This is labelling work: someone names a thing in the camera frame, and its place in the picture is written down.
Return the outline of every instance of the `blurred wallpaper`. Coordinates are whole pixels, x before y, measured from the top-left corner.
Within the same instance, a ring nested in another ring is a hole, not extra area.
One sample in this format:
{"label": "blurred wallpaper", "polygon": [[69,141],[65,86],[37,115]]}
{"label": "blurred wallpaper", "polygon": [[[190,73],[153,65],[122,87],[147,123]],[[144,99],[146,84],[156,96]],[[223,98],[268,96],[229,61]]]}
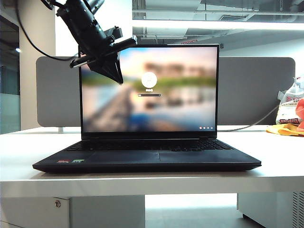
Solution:
{"label": "blurred wallpaper", "polygon": [[216,47],[133,47],[124,83],[82,66],[84,132],[214,131]]}

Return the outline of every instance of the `desk partition panel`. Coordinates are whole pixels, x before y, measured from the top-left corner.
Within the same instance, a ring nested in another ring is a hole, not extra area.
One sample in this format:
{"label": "desk partition panel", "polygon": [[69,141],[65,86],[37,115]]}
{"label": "desk partition panel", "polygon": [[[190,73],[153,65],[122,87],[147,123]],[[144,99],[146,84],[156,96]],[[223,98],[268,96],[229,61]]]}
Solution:
{"label": "desk partition panel", "polygon": [[[251,124],[279,102],[295,62],[288,57],[220,57],[218,125]],[[41,126],[80,126],[78,69],[69,62],[40,57],[36,62],[37,114]],[[276,111],[261,124],[275,124]]]}

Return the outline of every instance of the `ceiling light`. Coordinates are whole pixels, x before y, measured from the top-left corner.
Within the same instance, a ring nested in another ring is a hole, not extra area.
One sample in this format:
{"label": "ceiling light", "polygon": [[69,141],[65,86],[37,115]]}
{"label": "ceiling light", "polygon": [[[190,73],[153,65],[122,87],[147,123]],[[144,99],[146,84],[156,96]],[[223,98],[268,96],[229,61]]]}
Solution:
{"label": "ceiling light", "polygon": [[141,39],[187,39],[187,36],[181,35],[144,35]]}
{"label": "ceiling light", "polygon": [[203,20],[132,20],[133,27],[164,29],[249,29],[249,30],[304,30],[303,23],[203,21]]}

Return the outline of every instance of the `black cable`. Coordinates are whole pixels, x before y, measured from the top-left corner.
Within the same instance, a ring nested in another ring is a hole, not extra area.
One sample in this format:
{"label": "black cable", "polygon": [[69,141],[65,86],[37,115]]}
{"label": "black cable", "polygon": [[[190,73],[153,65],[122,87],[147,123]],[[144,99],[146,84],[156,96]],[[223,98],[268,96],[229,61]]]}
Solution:
{"label": "black cable", "polygon": [[259,122],[263,121],[264,119],[266,119],[266,117],[268,117],[275,109],[278,108],[278,106],[280,106],[279,104],[274,108],[272,109],[266,116],[264,116],[262,119],[256,121],[255,123],[249,125],[249,126],[246,126],[246,127],[241,127],[241,128],[237,128],[237,129],[231,129],[231,130],[218,130],[218,132],[234,132],[234,131],[238,131],[238,130],[242,130],[242,129],[245,129],[245,128],[249,128],[253,125],[257,125]]}
{"label": "black cable", "polygon": [[57,2],[56,0],[51,0],[50,3],[51,3],[52,5],[54,5],[54,6],[59,7],[59,8],[62,8],[62,9],[65,8],[64,5],[62,5],[61,3]]}
{"label": "black cable", "polygon": [[41,54],[43,54],[43,55],[45,55],[45,56],[47,56],[47,57],[49,57],[49,58],[55,59],[55,60],[70,61],[70,60],[74,59],[75,56],[69,57],[69,58],[57,58],[57,57],[50,56],[50,55],[48,55],[47,53],[41,51],[38,47],[36,47],[36,46],[33,44],[33,42],[30,40],[28,34],[26,33],[26,31],[25,31],[25,29],[24,29],[24,27],[23,27],[23,24],[21,23],[21,19],[20,19],[20,15],[19,15],[19,9],[18,9],[18,1],[19,1],[19,0],[16,0],[16,2],[15,2],[15,12],[16,12],[16,15],[17,15],[18,23],[20,24],[20,27],[21,27],[22,31],[24,32],[25,37],[27,38],[27,40],[29,41],[29,43],[33,46],[33,48],[36,49],[36,50],[37,50],[38,52],[40,52]]}

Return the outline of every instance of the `user avatar icon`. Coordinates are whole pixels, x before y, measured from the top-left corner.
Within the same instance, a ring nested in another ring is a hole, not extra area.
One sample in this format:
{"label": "user avatar icon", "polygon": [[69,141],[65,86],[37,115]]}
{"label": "user avatar icon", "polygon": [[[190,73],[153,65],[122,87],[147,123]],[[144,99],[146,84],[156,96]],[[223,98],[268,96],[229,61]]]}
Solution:
{"label": "user avatar icon", "polygon": [[142,76],[142,84],[146,88],[153,88],[157,83],[157,77],[152,72],[146,72]]}

